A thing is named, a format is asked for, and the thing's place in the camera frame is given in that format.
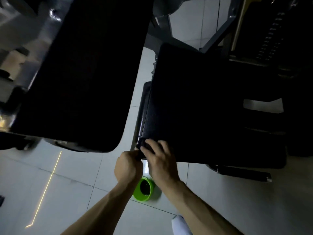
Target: tile floor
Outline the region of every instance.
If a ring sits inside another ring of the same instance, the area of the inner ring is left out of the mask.
[[[195,48],[203,46],[227,19],[229,3],[185,2],[170,16],[174,37]],[[77,153],[45,141],[29,152],[0,151],[0,195],[5,196],[1,235],[58,235],[115,186],[116,158],[131,147],[143,84],[151,80],[154,57],[143,49],[124,134],[112,152]],[[197,195],[243,233],[289,235],[312,234],[312,166],[312,158],[290,157],[286,168],[271,171],[273,183],[217,175],[202,164],[178,163],[178,171]],[[148,202],[129,201],[115,234],[172,235],[171,219],[177,213],[156,189]]]

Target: shiny metal surface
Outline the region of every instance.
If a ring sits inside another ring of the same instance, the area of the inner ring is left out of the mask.
[[[26,62],[22,65],[19,74],[17,75],[14,85],[10,88],[11,92],[14,87],[21,87],[24,91],[28,91],[31,87],[38,70],[49,50],[49,47],[53,43],[62,21],[64,20],[70,5],[73,0],[47,0],[45,3],[41,3],[39,7],[39,16],[37,19],[30,19],[30,17],[22,16],[18,12],[12,12],[10,5],[7,5],[7,9],[1,9],[1,11],[7,14],[7,18],[0,22],[0,48],[16,48],[17,44],[23,44],[23,46],[29,50],[29,55]],[[27,27],[33,27],[36,24],[41,24],[38,34],[32,32],[23,32],[16,30],[25,30],[24,25]],[[8,44],[8,35],[13,35],[13,38],[19,41]],[[28,38],[20,39],[20,35],[28,34]],[[4,84],[0,84],[0,89],[3,91]],[[0,131],[9,131],[10,126],[15,120],[16,112],[4,112],[0,111]]]

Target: black leather cushion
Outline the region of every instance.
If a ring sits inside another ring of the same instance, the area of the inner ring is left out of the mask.
[[[140,137],[168,141],[181,162],[283,167],[280,137],[244,129],[239,79],[227,63],[164,44]]]

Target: green bucket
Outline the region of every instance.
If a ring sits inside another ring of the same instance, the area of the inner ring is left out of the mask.
[[[154,182],[143,176],[136,186],[133,196],[138,201],[147,201],[150,199],[154,187]]]

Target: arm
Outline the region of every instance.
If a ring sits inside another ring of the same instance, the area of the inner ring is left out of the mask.
[[[182,214],[194,235],[241,234],[179,179],[176,160],[167,142],[157,143],[147,139],[146,143],[155,152],[153,154],[141,147],[149,161],[149,170],[154,182]]]
[[[117,185],[61,235],[112,235],[125,206],[142,177],[143,164],[137,151],[123,152],[116,161]]]

